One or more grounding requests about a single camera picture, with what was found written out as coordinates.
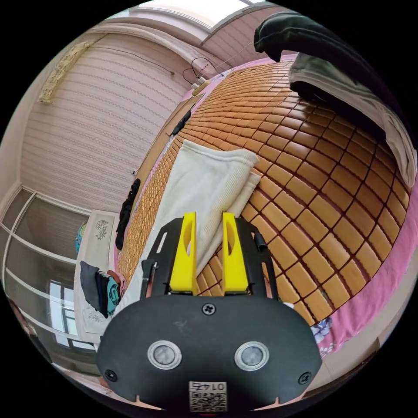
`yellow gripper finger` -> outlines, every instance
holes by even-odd
[[[233,213],[223,214],[223,286],[222,294],[245,293],[248,279]]]
[[[173,292],[197,295],[196,263],[196,212],[185,213],[170,278]]]

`folded white towel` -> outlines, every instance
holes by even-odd
[[[304,81],[344,101],[386,132],[402,178],[412,187],[417,176],[417,151],[399,117],[367,87],[349,78],[328,61],[298,54],[289,70],[289,82]]]
[[[196,212],[197,274],[222,242],[222,213],[239,216],[260,176],[251,172],[257,156],[247,150],[215,151],[184,141],[174,161],[141,260],[147,258],[160,229],[174,218]],[[139,300],[141,261],[115,314]]]

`wire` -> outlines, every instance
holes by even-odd
[[[239,55],[242,51],[244,51],[244,49],[247,49],[250,45],[254,45],[254,42],[250,42],[248,45],[246,45],[241,51],[237,52],[235,55],[233,55],[232,57],[229,57],[227,60],[225,60],[224,62],[221,62],[219,65],[216,65],[215,69],[219,68],[221,65],[225,64],[226,62],[228,62],[229,60],[231,60],[232,58],[236,57],[237,55]]]
[[[182,76],[183,76],[183,78],[188,82],[188,83],[190,83],[190,85],[191,86],[193,86],[193,83],[191,83],[185,76],[184,76],[184,73],[187,71],[187,70],[192,70],[192,68],[186,68],[183,72],[182,72]]]
[[[153,62],[153,61],[146,60],[145,58],[142,58],[142,57],[140,57],[139,55],[134,54],[133,52],[122,51],[122,50],[120,50],[120,49],[110,48],[110,47],[98,47],[97,45],[91,45],[91,46],[90,46],[90,48],[109,49],[109,50],[112,50],[112,51],[122,52],[122,53],[124,53],[124,54],[130,54],[130,55],[133,55],[134,57],[139,58],[140,60],[143,60],[143,61],[149,62],[150,64],[154,64],[154,65],[156,65],[157,67],[162,68],[163,70],[167,71],[167,72],[168,72],[168,73],[170,73],[171,75],[175,75],[175,72],[174,72],[174,71],[170,71],[170,70],[168,70],[167,68],[163,67],[162,65],[157,64],[157,63],[155,63],[155,62]]]
[[[207,58],[205,58],[205,57],[197,57],[197,58],[193,58],[192,59],[192,62],[190,63],[190,65],[192,66],[192,70],[193,70],[193,72],[195,73],[195,76],[196,76],[196,78],[198,77],[198,75],[196,74],[196,72],[195,72],[195,69],[193,68],[193,62],[195,61],[195,60],[199,60],[199,59],[203,59],[203,60],[206,60],[206,61],[208,61],[209,62],[209,64],[210,65],[212,65],[212,67],[213,67],[213,69],[220,75],[220,72],[216,69],[216,67],[213,65],[213,63],[210,61],[210,60],[208,60]]]

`sticker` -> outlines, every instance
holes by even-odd
[[[191,412],[226,412],[226,382],[189,382]]]

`sliding glass door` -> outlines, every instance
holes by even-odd
[[[0,224],[1,280],[55,364],[98,375],[94,346],[80,341],[74,319],[75,239],[89,214],[21,189]]]

